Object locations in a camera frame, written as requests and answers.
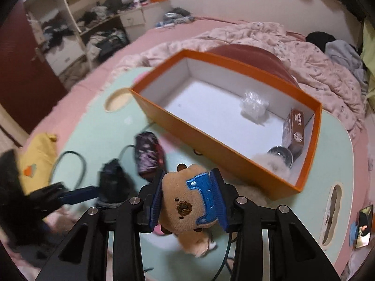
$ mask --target light green table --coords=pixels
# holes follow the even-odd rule
[[[149,68],[137,68],[120,76],[91,105],[66,143],[64,151],[79,152],[87,161],[87,173],[82,187],[97,185],[98,171],[102,168],[102,164],[118,157],[125,145],[134,144],[134,136],[149,125],[145,114],[134,99],[127,106],[113,113],[104,110],[104,102],[110,94],[116,89],[130,86],[139,74],[147,70]],[[152,125],[148,130],[153,131],[163,142],[168,170],[175,171],[179,163],[187,166],[197,163],[207,169],[216,167],[207,158],[194,154],[193,149],[187,145],[168,136],[168,133],[159,126]],[[132,150],[125,153],[121,163],[134,180],[137,189],[147,184],[136,172]],[[78,158],[67,155],[59,164],[53,182],[62,181],[67,187],[73,188],[80,171]],[[353,195],[353,174],[353,151],[349,136],[335,117],[324,112],[314,163],[304,191],[272,204],[272,206],[277,204],[290,206],[318,240],[331,186],[336,182],[342,183],[344,189],[336,230],[331,244],[325,250],[332,263],[337,259],[348,228]],[[86,202],[87,207],[92,204],[92,201]],[[227,235],[218,226],[213,227],[212,230],[218,247],[201,259],[179,250],[173,235],[160,237],[142,234],[144,267],[153,267],[149,274],[160,281],[211,280],[222,262],[227,244]],[[268,238],[267,233],[264,234],[266,246]],[[226,269],[218,280],[229,280]]]

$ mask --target open cardboard box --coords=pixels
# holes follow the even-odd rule
[[[246,90],[269,101],[265,123],[256,124],[241,114]],[[303,190],[318,142],[322,106],[302,90],[245,63],[183,50],[131,91],[152,121],[239,179],[260,187],[271,200]],[[304,113],[304,148],[286,181],[251,157],[281,145],[283,123],[292,108]]]

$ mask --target brown door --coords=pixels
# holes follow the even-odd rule
[[[0,27],[0,104],[28,133],[67,93],[37,47],[20,0]]]

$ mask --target phone screen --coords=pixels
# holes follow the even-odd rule
[[[374,211],[373,205],[368,206],[359,211],[358,237],[357,237],[356,248],[367,246],[370,243],[373,211]]]

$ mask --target crumpled clear plastic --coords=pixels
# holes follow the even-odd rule
[[[242,98],[242,114],[260,123],[265,119],[269,102],[257,93],[247,90]]]

